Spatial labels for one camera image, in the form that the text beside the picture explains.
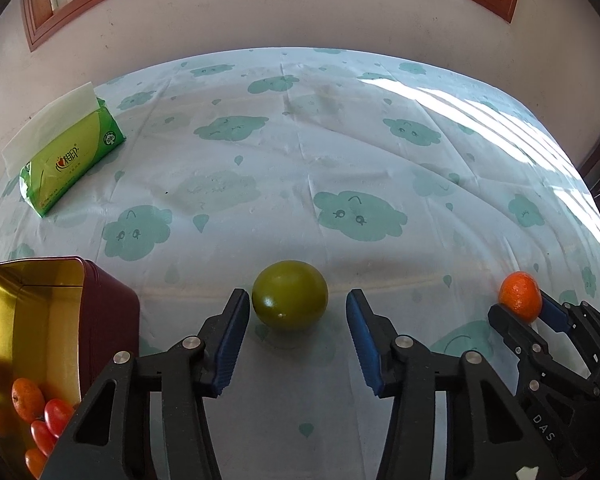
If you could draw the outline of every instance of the green tissue package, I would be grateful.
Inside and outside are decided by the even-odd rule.
[[[9,176],[18,172],[25,202],[45,216],[81,176],[124,141],[105,102],[88,83],[37,113],[2,156]]]

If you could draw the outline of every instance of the wall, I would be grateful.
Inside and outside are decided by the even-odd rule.
[[[586,0],[519,0],[510,25],[469,0],[107,0],[33,53],[13,0],[0,17],[0,150],[86,81],[283,45],[379,52],[483,80],[529,107],[575,164],[600,134],[600,19]]]

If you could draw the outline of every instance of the lime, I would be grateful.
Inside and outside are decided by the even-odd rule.
[[[264,269],[253,283],[251,301],[260,320],[278,330],[302,330],[327,308],[327,282],[315,267],[285,260]]]

